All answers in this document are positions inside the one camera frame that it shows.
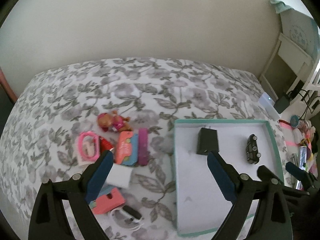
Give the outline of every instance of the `bed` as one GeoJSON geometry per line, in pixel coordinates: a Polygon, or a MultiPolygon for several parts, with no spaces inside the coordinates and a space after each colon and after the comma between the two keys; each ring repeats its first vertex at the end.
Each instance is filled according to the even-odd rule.
{"type": "MultiPolygon", "coordinates": [[[[41,182],[67,180],[77,165],[75,139],[93,130],[114,141],[96,124],[100,113],[117,109],[133,128],[149,130],[150,161],[134,168],[127,203],[144,216],[130,231],[108,215],[97,215],[110,239],[180,239],[175,229],[176,194],[172,174],[174,121],[181,118],[269,120],[282,166],[288,161],[279,124],[258,103],[263,89],[246,71],[178,59],[117,58],[72,64],[36,75],[15,104],[0,139],[1,210],[21,239],[41,182]]],[[[285,184],[291,176],[284,171],[285,184]]],[[[76,239],[82,239],[71,208],[66,214],[76,239]]],[[[239,235],[245,237],[248,220],[239,235]]],[[[211,239],[212,234],[196,239],[211,239]]]]}

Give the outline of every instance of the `black device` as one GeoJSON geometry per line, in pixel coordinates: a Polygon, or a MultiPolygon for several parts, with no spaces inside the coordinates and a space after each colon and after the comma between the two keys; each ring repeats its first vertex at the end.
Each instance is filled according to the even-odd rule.
{"type": "Polygon", "coordinates": [[[75,239],[62,199],[69,201],[84,239],[109,240],[88,204],[98,197],[112,165],[113,153],[105,151],[82,174],[67,181],[42,183],[31,214],[28,240],[75,239]]]}
{"type": "Polygon", "coordinates": [[[286,163],[285,169],[302,182],[303,190],[308,193],[299,198],[286,198],[292,229],[300,232],[304,236],[302,239],[319,239],[320,182],[311,172],[301,170],[291,162],[286,163]]]}
{"type": "Polygon", "coordinates": [[[299,92],[302,90],[303,86],[304,86],[304,82],[302,80],[299,80],[298,84],[294,87],[294,89],[288,95],[290,98],[290,101],[292,99],[294,99],[299,94],[299,92]]]}
{"type": "Polygon", "coordinates": [[[261,157],[261,153],[258,151],[257,139],[258,137],[252,134],[247,140],[245,152],[247,155],[247,161],[250,164],[257,164],[261,157]]]}
{"type": "Polygon", "coordinates": [[[132,207],[129,207],[129,206],[127,206],[127,205],[124,205],[124,206],[122,207],[122,209],[123,209],[125,212],[127,212],[130,216],[132,216],[133,218],[135,218],[135,219],[137,219],[137,220],[140,220],[140,219],[142,218],[142,215],[141,215],[138,211],[136,211],[135,209],[133,209],[132,207]]]}
{"type": "MultiPolygon", "coordinates": [[[[255,181],[245,173],[239,174],[218,153],[210,152],[207,163],[224,198],[233,204],[212,240],[236,240],[247,218],[252,200],[255,199],[258,199],[259,203],[245,239],[292,240],[292,229],[296,229],[293,227],[295,223],[291,223],[292,212],[296,212],[295,221],[299,220],[302,217],[298,211],[308,213],[309,210],[305,207],[312,205],[315,198],[319,198],[317,184],[311,182],[307,191],[284,186],[283,182],[264,165],[257,170],[257,175],[261,181],[255,181]]],[[[296,171],[299,168],[295,166],[292,169],[296,171]]],[[[317,207],[313,210],[313,213],[320,214],[319,203],[320,201],[317,202],[317,207]]],[[[319,220],[315,220],[312,214],[308,221],[313,221],[313,224],[319,223],[319,220]]],[[[305,233],[309,229],[314,230],[313,227],[307,226],[303,228],[303,232],[305,233]]]]}
{"type": "Polygon", "coordinates": [[[198,134],[197,154],[208,155],[209,152],[219,152],[217,130],[201,128],[198,134]]]}

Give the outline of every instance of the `white packaging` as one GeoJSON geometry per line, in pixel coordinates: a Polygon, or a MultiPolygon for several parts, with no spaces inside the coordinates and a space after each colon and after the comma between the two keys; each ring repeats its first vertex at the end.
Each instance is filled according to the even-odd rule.
{"type": "Polygon", "coordinates": [[[281,118],[281,114],[279,114],[276,109],[274,109],[274,101],[271,97],[264,92],[259,98],[259,103],[266,109],[267,113],[276,121],[281,118]]]}
{"type": "Polygon", "coordinates": [[[109,172],[106,183],[115,187],[128,188],[132,171],[132,167],[114,163],[111,171],[109,172]]]}
{"type": "Polygon", "coordinates": [[[294,136],[294,142],[296,144],[299,144],[303,139],[303,136],[298,128],[293,129],[293,136],[294,136]]]}

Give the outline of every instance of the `toy car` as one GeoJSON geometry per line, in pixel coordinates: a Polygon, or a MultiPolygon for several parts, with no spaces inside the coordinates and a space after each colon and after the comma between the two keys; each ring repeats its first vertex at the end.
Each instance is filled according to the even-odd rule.
{"type": "Polygon", "coordinates": [[[247,147],[245,148],[247,154],[247,161],[250,164],[257,164],[260,160],[261,153],[258,152],[257,136],[250,135],[247,141],[247,147]]]}

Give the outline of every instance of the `black cable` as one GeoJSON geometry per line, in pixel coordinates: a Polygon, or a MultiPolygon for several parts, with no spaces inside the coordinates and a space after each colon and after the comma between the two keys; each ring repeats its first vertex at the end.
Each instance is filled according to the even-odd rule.
{"type": "Polygon", "coordinates": [[[304,92],[306,92],[306,93],[309,93],[309,91],[306,91],[306,90],[304,90],[304,89],[300,89],[300,91],[304,91],[304,92]]]}
{"type": "MultiPolygon", "coordinates": [[[[308,91],[305,91],[304,89],[301,89],[302,91],[304,91],[304,92],[306,92],[306,94],[307,94],[307,96],[308,96],[308,101],[310,101],[310,96],[309,96],[309,92],[308,91]]],[[[292,94],[292,92],[293,92],[293,90],[291,90],[291,91],[289,91],[288,93],[287,93],[287,96],[289,97],[289,98],[291,98],[291,94],[292,94]]],[[[305,96],[306,95],[302,95],[302,94],[300,94],[300,92],[298,92],[298,94],[302,97],[302,99],[305,101],[305,96]]]]}
{"type": "Polygon", "coordinates": [[[306,107],[306,109],[305,109],[305,112],[303,112],[302,116],[300,117],[301,120],[304,120],[304,119],[302,119],[302,117],[303,117],[304,114],[307,116],[308,109],[310,110],[310,113],[311,113],[311,114],[313,114],[313,112],[316,110],[316,108],[313,109],[313,111],[311,111],[311,109],[310,109],[311,103],[312,103],[316,98],[320,98],[320,96],[316,96],[315,98],[313,98],[312,101],[309,103],[309,105],[305,102],[305,103],[307,104],[307,107],[306,107]]]}
{"type": "Polygon", "coordinates": [[[303,98],[303,101],[306,103],[306,105],[307,105],[307,107],[306,107],[306,109],[304,110],[304,112],[303,112],[303,114],[301,115],[301,117],[299,118],[299,120],[304,120],[304,114],[305,115],[307,115],[307,112],[308,112],[308,109],[310,110],[310,112],[311,112],[311,109],[310,109],[310,105],[308,105],[308,103],[306,102],[306,99],[304,98],[304,96],[302,96],[302,98],[303,98]]]}

